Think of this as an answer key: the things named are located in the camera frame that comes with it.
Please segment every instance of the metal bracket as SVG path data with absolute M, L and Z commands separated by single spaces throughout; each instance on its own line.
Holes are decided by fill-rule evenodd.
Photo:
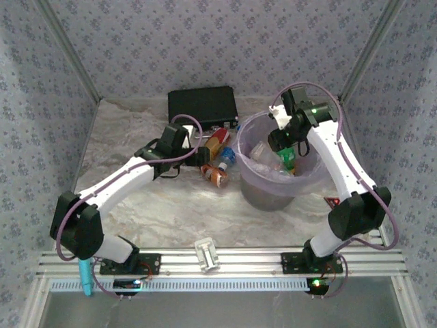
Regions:
M 101 275 L 158 275 L 161 264 L 161 254 L 138 254 L 138 265 L 128 270 L 123 264 L 104 259 L 100 265 Z
M 200 269 L 207 272 L 220 267 L 219 256 L 212 238 L 201 239 L 194 243 Z
M 302 253 L 282 253 L 282 272 L 284 275 L 308 274 L 308 273 L 343 273 L 340 258 L 333 257 L 328 262 L 314 264 L 308 267 Z

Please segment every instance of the trash bin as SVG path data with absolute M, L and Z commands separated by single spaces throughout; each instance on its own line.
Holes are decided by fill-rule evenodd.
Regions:
M 267 142 L 268 135 L 278 127 L 268 114 L 267 111 L 257 113 L 245 120 L 232 148 L 240 169 L 244 198 L 260 210 L 274 211 L 285 208 L 298 195 L 317 191 L 330 175 L 313 147 L 307 156 L 296 157 L 295 176 L 285 175 L 250 159 L 251 150 L 260 141 Z

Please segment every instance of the black mounting plate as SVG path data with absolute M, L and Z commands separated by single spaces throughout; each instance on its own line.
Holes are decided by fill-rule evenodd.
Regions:
M 332 260 L 308 267 L 303 260 L 302 253 L 282 253 L 281 264 L 284 275 L 343 273 L 341 260 L 335 256 Z
M 126 269 L 123 264 L 116 263 L 111 260 L 104 259 L 100 265 L 101 275 L 149 275 L 149 267 L 152 270 L 152 275 L 159 274 L 161 266 L 161 254 L 138 254 L 137 265 L 132 271 Z

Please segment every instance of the blue patterned wall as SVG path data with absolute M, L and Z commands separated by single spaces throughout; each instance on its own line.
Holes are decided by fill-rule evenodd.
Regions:
M 400 247 L 437 327 L 437 3 L 407 1 L 347 115 L 371 176 L 393 193 Z
M 95 104 L 31 1 L 0 1 L 0 327 L 15 327 Z
M 292 81 L 340 92 L 385 0 L 51 0 L 104 98 Z

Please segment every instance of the blue marker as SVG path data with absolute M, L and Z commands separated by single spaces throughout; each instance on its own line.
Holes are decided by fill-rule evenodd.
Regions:
M 87 296 L 91 296 L 93 289 L 93 278 L 91 276 L 91 260 L 79 260 L 79 275 L 81 276 L 81 283 L 83 292 Z

